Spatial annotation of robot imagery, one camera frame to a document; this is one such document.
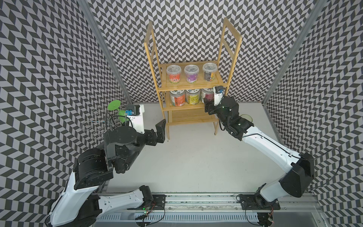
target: chevron pattern wall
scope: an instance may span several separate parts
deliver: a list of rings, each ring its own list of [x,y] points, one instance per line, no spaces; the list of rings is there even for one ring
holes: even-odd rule
[[[286,144],[318,156],[312,187],[333,226],[363,226],[363,5],[328,1],[268,109]]]
[[[0,1],[0,81],[0,226],[43,226],[82,122],[123,96],[75,0]]]
[[[230,95],[261,101],[313,2],[89,0],[89,6],[134,102],[158,101],[143,46],[150,20],[160,61],[170,63],[216,60],[224,17],[243,36]],[[227,41],[232,46],[230,36]],[[219,70],[226,82],[231,60],[223,53]]]

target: wooden shelf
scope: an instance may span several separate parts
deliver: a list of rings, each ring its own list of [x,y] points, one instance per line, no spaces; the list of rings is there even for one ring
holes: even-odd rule
[[[169,122],[166,125],[186,125],[217,121],[218,118],[215,115],[208,115],[208,113],[204,112],[204,109],[179,110],[173,112],[172,117],[169,118]]]
[[[201,61],[201,62],[181,62],[181,63],[161,64],[160,65],[162,69],[161,87],[158,87],[158,90],[160,92],[165,92],[165,91],[174,91],[174,90],[212,88],[218,85],[226,86],[227,83],[223,82],[222,77],[218,71],[213,81],[204,80],[204,72],[202,68],[205,63],[209,62],[217,63],[217,61]],[[172,84],[166,75],[166,68],[170,65],[179,65],[181,67],[180,82],[177,84]],[[197,82],[193,84],[187,82],[187,78],[184,73],[184,68],[187,65],[197,65],[199,67]]]
[[[187,102],[184,103],[183,106],[173,106],[172,102],[170,101],[170,93],[166,92],[165,95],[165,107],[163,107],[163,111],[169,110],[192,110],[192,109],[204,109],[204,103],[199,101],[197,105],[190,105]]]
[[[227,45],[226,41],[224,40],[224,33],[226,28],[228,31],[232,33],[232,35],[236,39],[236,47],[234,52],[231,48]],[[150,44],[150,37],[152,37],[152,47],[149,47]],[[229,86],[231,85],[232,77],[234,68],[236,66],[238,54],[240,52],[240,47],[242,43],[242,36],[240,33],[233,27],[233,25],[229,22],[227,18],[223,20],[223,27],[222,27],[222,35],[221,41],[219,46],[218,58],[216,61],[201,61],[201,62],[180,62],[180,63],[168,63],[168,64],[160,64],[159,56],[158,56],[158,49],[155,42],[155,35],[154,29],[152,27],[152,21],[149,21],[149,25],[146,30],[146,35],[144,39],[144,46],[146,51],[146,56],[149,61],[152,79],[154,81],[156,95],[159,99],[160,108],[162,110],[163,118],[165,119],[164,111],[168,112],[168,122],[166,123],[166,132],[168,135],[168,139],[170,139],[169,133],[169,126],[171,125],[185,125],[185,124],[195,124],[195,123],[207,123],[212,122],[214,126],[214,134],[217,134],[218,131],[218,118],[214,115],[208,115],[208,113],[204,112],[204,103],[199,102],[197,105],[189,105],[185,103],[183,106],[173,106],[170,102],[170,93],[169,91],[174,90],[186,90],[186,89],[201,89],[201,88],[212,88],[215,86],[224,86],[226,87],[225,93],[228,94]],[[228,51],[231,59],[231,69],[229,71],[229,76],[227,83],[224,83],[220,73],[217,71],[215,78],[213,81],[205,81],[204,80],[204,72],[203,72],[203,65],[205,63],[216,63],[219,65],[221,59],[221,53],[223,46]],[[154,55],[156,57],[156,61],[158,64],[158,69],[160,72],[160,79],[161,79],[161,87],[158,85],[158,80],[155,76],[154,70]],[[180,82],[177,84],[172,84],[169,81],[169,78],[166,75],[166,68],[170,65],[179,65],[181,67],[181,74],[180,74]],[[197,65],[199,67],[199,73],[197,76],[197,81],[193,84],[187,82],[185,77],[184,68],[187,65]],[[166,106],[163,106],[163,100],[165,99]]]

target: plastic container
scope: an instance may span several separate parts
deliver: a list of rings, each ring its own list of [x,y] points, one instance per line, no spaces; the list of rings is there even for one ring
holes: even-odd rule
[[[170,65],[166,68],[166,74],[169,77],[169,80],[172,84],[177,84],[180,81],[180,73],[182,72],[182,68],[178,65]]]
[[[197,82],[199,67],[196,65],[187,65],[184,68],[185,76],[187,78],[188,83],[195,83]]]
[[[204,98],[206,98],[208,101],[214,100],[213,88],[202,88],[200,90],[200,100],[202,103],[204,103]]]
[[[170,91],[170,101],[173,106],[182,106],[185,103],[184,90]]]
[[[203,65],[204,79],[206,81],[212,81],[215,78],[218,67],[214,63],[205,63]]]
[[[197,105],[200,99],[200,89],[185,90],[185,101],[190,105]]]

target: white tabletop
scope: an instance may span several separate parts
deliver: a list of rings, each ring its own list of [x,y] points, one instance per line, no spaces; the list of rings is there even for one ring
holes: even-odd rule
[[[145,104],[145,129],[163,119],[159,104]],[[260,103],[240,103],[239,112],[276,140]],[[107,192],[129,192],[147,185],[152,192],[255,192],[284,172],[256,148],[212,123],[170,127],[170,140],[145,146],[124,174],[110,180]]]

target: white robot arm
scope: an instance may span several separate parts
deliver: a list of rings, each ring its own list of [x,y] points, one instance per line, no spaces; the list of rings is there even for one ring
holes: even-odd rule
[[[252,122],[240,117],[238,103],[233,97],[224,96],[223,86],[216,86],[213,90],[214,101],[204,100],[205,112],[216,114],[230,135],[256,147],[285,172],[279,179],[262,185],[253,196],[241,195],[241,201],[252,198],[248,202],[253,203],[254,208],[268,208],[279,197],[301,197],[314,179],[313,157],[308,153],[301,155],[283,146],[260,131]]]
[[[48,205],[47,227],[89,227],[110,212],[150,206],[153,196],[148,186],[113,196],[92,194],[113,178],[113,168],[116,173],[125,173],[145,145],[164,142],[165,119],[156,125],[156,132],[145,130],[143,112],[143,105],[127,106],[129,121],[117,128],[113,128],[112,118],[120,116],[105,119],[104,143],[78,156],[63,192]]]

